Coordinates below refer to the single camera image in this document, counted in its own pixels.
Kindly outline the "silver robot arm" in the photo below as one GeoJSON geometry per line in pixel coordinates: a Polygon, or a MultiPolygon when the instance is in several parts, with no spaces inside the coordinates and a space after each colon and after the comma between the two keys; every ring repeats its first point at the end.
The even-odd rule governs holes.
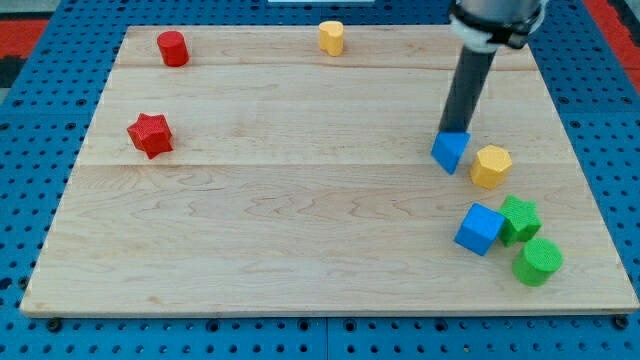
{"type": "Polygon", "coordinates": [[[449,18],[463,45],[476,53],[522,49],[542,25],[547,0],[451,0],[449,18]]]}

